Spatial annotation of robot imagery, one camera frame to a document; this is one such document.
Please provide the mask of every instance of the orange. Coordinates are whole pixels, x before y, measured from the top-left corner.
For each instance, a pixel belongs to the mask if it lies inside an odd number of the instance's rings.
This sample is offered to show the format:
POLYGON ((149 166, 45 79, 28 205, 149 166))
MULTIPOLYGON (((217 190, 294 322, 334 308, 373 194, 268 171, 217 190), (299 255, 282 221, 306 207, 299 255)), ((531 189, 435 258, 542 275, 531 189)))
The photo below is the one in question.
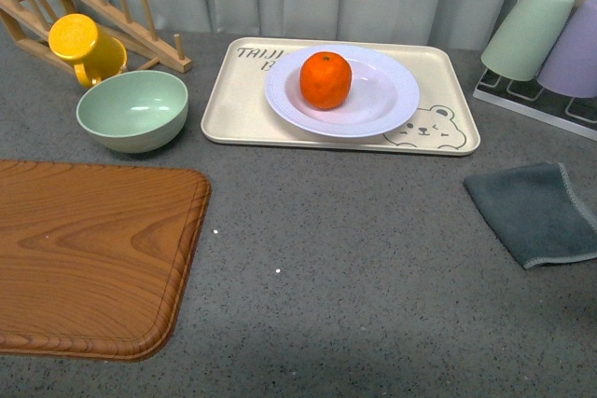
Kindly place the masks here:
POLYGON ((333 109, 344 103, 352 81, 351 65, 331 51, 313 54, 300 67, 300 93, 318 109, 333 109))

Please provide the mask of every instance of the green bowl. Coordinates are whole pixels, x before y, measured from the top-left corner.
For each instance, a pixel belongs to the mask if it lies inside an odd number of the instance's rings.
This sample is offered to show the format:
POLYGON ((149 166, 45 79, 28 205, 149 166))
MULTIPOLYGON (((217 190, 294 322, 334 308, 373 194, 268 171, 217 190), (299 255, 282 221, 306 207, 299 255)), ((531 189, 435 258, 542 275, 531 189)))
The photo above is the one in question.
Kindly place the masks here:
POLYGON ((188 114, 185 83, 165 72, 115 75, 89 89, 76 119, 89 135, 121 153, 144 153, 170 142, 188 114))

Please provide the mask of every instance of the serving tray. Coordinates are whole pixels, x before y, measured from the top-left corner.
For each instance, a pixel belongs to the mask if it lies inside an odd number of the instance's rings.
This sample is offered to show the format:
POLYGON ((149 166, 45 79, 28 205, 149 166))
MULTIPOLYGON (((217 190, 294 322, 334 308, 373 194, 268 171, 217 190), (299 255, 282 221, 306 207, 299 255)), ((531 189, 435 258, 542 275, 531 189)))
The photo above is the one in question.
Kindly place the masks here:
POLYGON ((232 42, 201 120, 203 133, 220 144, 257 144, 464 156, 480 137, 448 55, 431 47, 246 37, 232 42), (348 44, 371 48, 402 63, 421 91, 412 118, 382 135, 328 137, 279 117, 265 96, 272 66, 299 48, 348 44))

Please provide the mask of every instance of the white plate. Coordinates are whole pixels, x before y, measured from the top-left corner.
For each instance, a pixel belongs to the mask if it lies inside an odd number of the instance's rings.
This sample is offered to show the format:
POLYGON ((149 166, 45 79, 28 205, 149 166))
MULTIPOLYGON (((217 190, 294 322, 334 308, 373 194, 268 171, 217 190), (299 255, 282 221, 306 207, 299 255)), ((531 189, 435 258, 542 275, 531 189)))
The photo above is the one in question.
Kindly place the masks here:
POLYGON ((368 48, 324 45, 295 50, 275 63, 265 94, 273 110, 290 123, 332 137, 369 137, 398 128, 419 106, 419 85, 393 58, 368 48), (351 64, 353 83, 346 101, 328 111, 308 104, 300 93, 300 67, 318 51, 333 51, 351 64))

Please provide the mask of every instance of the cutting board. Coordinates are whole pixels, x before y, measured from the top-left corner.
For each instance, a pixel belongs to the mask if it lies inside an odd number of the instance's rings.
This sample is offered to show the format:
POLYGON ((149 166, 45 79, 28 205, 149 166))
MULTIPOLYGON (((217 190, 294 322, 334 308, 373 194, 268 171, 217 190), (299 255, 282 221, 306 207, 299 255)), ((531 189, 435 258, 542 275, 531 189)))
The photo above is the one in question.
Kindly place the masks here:
POLYGON ((0 354, 155 354, 210 193, 193 170, 0 160, 0 354))

